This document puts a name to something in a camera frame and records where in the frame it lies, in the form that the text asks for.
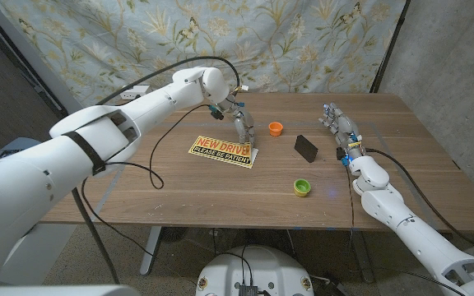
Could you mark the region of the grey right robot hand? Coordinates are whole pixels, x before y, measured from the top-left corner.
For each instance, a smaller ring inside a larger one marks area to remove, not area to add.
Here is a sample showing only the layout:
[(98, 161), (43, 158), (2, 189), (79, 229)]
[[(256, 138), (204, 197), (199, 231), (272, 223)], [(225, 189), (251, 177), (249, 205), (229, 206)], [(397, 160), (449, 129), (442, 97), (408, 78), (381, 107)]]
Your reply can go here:
[(319, 121), (335, 136), (336, 143), (346, 155), (352, 159), (364, 155), (359, 128), (334, 103), (323, 106), (323, 116)]

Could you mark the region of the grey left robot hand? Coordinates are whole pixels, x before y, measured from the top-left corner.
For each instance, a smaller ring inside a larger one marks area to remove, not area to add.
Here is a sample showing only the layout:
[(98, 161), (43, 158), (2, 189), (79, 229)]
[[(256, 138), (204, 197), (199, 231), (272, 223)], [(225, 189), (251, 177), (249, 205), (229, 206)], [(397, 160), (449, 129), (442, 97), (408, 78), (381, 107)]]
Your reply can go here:
[(239, 143), (249, 143), (254, 148), (254, 120), (251, 113), (244, 107), (244, 103), (236, 102), (233, 95), (228, 95), (217, 104), (217, 107), (235, 125), (235, 129), (239, 134)]

